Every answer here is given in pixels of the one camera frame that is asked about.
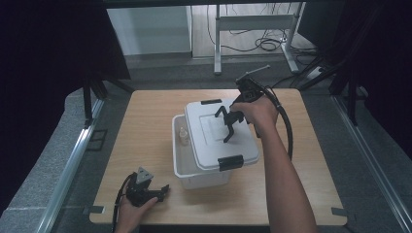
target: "wall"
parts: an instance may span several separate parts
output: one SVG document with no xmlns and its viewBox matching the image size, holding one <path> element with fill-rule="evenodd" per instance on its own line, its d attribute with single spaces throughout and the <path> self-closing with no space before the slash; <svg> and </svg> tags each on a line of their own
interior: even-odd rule
<svg viewBox="0 0 412 233">
<path fill-rule="evenodd" d="M 191 51 L 190 7 L 110 9 L 124 55 Z"/>
</svg>

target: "white lid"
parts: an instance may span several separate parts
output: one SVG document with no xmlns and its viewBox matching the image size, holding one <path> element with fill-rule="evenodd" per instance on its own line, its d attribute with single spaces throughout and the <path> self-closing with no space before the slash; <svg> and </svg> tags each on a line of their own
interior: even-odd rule
<svg viewBox="0 0 412 233">
<path fill-rule="evenodd" d="M 221 106 L 229 112 L 234 99 L 222 99 L 221 103 L 189 103 L 185 108 L 189 134 L 197 166 L 202 170 L 219 170 L 219 158 L 243 155 L 244 165 L 258 162 L 258 146 L 246 120 L 236 121 L 233 136 L 227 143 L 223 139 L 229 130 L 223 121 L 223 113 L 215 117 Z"/>
</svg>

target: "hand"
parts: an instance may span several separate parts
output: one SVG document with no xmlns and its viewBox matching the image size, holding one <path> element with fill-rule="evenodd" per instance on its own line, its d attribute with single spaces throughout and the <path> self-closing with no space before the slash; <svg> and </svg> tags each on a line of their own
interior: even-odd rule
<svg viewBox="0 0 412 233">
<path fill-rule="evenodd" d="M 255 125 L 257 133 L 264 133 L 265 128 L 276 127 L 279 112 L 267 96 L 261 96 L 252 103 L 235 103 L 230 107 L 233 112 L 241 111 L 248 122 Z"/>
<path fill-rule="evenodd" d="M 141 207 L 135 207 L 127 199 L 125 195 L 122 196 L 119 205 L 119 217 L 116 226 L 116 233 L 132 232 L 142 220 L 143 215 L 157 202 L 157 197 L 152 198 Z"/>
</svg>

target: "wooden table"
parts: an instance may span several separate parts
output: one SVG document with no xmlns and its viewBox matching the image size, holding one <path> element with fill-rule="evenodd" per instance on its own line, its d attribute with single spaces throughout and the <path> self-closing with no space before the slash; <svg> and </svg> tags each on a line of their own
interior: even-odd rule
<svg viewBox="0 0 412 233">
<path fill-rule="evenodd" d="M 344 225 L 345 216 L 331 208 L 342 208 L 313 126 L 300 93 L 275 89 L 291 120 L 293 164 L 300 176 L 318 225 Z M 172 118 L 184 113 L 189 102 L 235 98 L 238 90 L 138 90 L 130 99 L 94 206 L 102 214 L 90 214 L 95 223 L 112 222 L 114 201 L 121 183 L 142 166 L 154 175 L 150 189 L 170 184 L 163 203 L 157 203 L 143 224 L 268 225 L 263 156 L 257 164 L 235 169 L 228 184 L 201 189 L 183 189 L 173 171 Z M 278 128 L 285 145 L 283 121 Z M 257 144 L 262 154 L 259 139 Z"/>
</svg>

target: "white plastic container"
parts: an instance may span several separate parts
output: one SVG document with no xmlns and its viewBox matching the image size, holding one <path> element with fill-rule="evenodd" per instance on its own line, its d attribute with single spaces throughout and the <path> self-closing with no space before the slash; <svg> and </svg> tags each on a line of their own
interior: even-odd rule
<svg viewBox="0 0 412 233">
<path fill-rule="evenodd" d="M 223 142 L 229 131 L 223 113 L 217 117 L 215 113 L 221 106 L 229 111 L 232 102 L 222 99 L 189 103 L 185 115 L 173 117 L 174 171 L 184 188 L 228 183 L 231 169 L 258 162 L 258 146 L 246 120 L 235 122 L 233 136 Z"/>
</svg>

